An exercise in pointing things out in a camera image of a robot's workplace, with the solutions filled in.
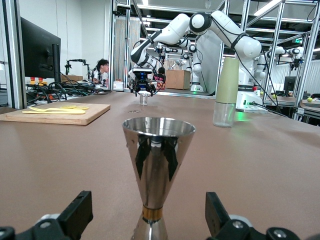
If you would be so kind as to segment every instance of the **brown table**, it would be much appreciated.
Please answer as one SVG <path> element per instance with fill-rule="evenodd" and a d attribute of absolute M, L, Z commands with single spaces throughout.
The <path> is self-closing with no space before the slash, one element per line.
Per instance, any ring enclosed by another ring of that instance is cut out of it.
<path fill-rule="evenodd" d="M 71 102 L 111 104 L 111 110 L 88 126 L 0 122 L 1 225 L 19 233 L 91 190 L 94 218 L 82 239 L 129 240 L 142 202 L 122 122 L 152 116 L 196 127 L 163 208 L 170 240 L 210 235 L 207 191 L 263 233 L 273 226 L 302 239 L 320 233 L 319 127 L 240 112 L 232 128 L 216 127 L 213 99 L 156 95 L 141 107 L 132 93 L 112 92 Z"/>

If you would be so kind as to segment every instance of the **man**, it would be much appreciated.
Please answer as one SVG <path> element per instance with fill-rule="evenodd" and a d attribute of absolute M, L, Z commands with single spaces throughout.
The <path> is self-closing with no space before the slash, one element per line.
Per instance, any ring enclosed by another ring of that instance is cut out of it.
<path fill-rule="evenodd" d="M 106 87 L 109 86 L 109 61 L 106 59 L 101 59 L 96 63 L 96 71 L 94 71 L 93 83 L 94 84 L 105 84 Z"/>

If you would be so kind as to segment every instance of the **metal jigger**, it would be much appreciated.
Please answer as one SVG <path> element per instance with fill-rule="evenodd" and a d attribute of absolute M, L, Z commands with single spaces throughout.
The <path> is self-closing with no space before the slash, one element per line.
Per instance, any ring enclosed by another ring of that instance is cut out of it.
<path fill-rule="evenodd" d="M 164 117 L 131 118 L 122 127 L 143 204 L 131 239 L 167 240 L 163 205 L 196 128 Z"/>

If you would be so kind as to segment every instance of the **clear plastic cup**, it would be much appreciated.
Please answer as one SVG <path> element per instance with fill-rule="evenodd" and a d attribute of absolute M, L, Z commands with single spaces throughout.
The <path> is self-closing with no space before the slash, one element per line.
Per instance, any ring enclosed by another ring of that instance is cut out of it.
<path fill-rule="evenodd" d="M 213 111 L 213 125 L 231 128 L 234 124 L 236 104 L 215 102 Z"/>
<path fill-rule="evenodd" d="M 148 94 L 140 93 L 140 105 L 148 105 Z"/>

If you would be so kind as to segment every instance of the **black monitor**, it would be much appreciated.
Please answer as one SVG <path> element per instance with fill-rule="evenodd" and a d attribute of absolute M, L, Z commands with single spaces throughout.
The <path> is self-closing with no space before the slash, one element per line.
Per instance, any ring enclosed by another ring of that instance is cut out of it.
<path fill-rule="evenodd" d="M 21 32 L 26 77 L 54 78 L 61 82 L 61 39 L 21 17 Z"/>
<path fill-rule="evenodd" d="M 285 76 L 284 77 L 284 95 L 286 97 L 289 96 L 289 92 L 292 92 L 295 87 L 296 77 L 295 76 Z"/>

